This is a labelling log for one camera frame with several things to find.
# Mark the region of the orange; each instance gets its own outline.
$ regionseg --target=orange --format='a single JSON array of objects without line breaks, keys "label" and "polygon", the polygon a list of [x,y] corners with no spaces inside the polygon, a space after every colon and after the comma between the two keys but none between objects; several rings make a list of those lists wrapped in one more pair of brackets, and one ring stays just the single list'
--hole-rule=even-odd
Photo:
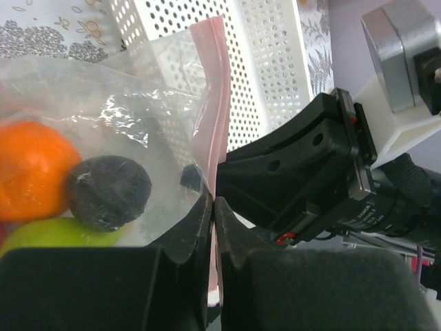
[{"label": "orange", "polygon": [[81,155],[59,132],[35,121],[0,127],[0,221],[55,217],[68,208],[65,179]]}]

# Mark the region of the white basket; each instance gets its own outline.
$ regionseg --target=white basket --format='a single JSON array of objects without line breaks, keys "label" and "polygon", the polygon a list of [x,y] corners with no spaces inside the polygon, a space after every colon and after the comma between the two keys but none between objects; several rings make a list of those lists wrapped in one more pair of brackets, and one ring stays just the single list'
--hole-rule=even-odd
[{"label": "white basket", "polygon": [[[312,98],[295,0],[110,0],[128,50],[222,15],[232,69],[228,150],[278,128]],[[167,84],[182,88],[178,63]],[[192,92],[200,92],[197,85]]]}]

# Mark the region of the green apple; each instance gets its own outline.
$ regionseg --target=green apple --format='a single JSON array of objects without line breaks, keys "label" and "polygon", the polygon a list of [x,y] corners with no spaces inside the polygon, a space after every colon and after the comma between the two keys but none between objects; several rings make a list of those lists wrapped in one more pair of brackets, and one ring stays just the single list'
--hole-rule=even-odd
[{"label": "green apple", "polygon": [[0,257],[15,248],[111,246],[120,238],[121,230],[97,232],[68,217],[33,221],[17,228],[3,242]]}]

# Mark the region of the plastic bag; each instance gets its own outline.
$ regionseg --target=plastic bag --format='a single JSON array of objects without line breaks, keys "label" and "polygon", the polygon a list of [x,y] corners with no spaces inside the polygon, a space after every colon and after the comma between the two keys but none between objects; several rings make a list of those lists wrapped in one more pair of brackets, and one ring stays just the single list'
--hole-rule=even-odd
[{"label": "plastic bag", "polygon": [[200,196],[180,185],[185,166],[215,194],[229,93],[221,18],[101,65],[0,61],[0,256],[155,240]]}]

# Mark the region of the gray wall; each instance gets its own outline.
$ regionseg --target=gray wall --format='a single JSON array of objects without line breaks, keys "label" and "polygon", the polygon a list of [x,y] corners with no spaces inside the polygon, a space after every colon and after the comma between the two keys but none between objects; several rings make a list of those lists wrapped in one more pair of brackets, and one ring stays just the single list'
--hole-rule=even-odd
[{"label": "gray wall", "polygon": [[[361,16],[390,0],[329,0],[334,85],[354,96],[375,74],[361,26]],[[441,19],[441,0],[422,0]],[[441,132],[412,148],[413,160],[423,168],[441,172]]]}]

